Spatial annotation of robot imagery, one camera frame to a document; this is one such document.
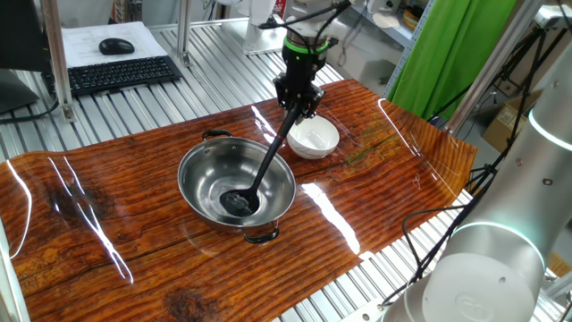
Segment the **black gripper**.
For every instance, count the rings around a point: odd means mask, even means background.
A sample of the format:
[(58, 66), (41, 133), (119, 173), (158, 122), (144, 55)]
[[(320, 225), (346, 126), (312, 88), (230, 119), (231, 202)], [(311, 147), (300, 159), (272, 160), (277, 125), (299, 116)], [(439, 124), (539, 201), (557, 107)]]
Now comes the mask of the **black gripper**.
[[(293, 108), (298, 94), (311, 92), (316, 73), (324, 67), (324, 55), (283, 52), (282, 59), (286, 64), (286, 71), (276, 76), (273, 84), (276, 88), (278, 105), (289, 111)], [(301, 96), (298, 120), (314, 118), (322, 98), (322, 95)]]

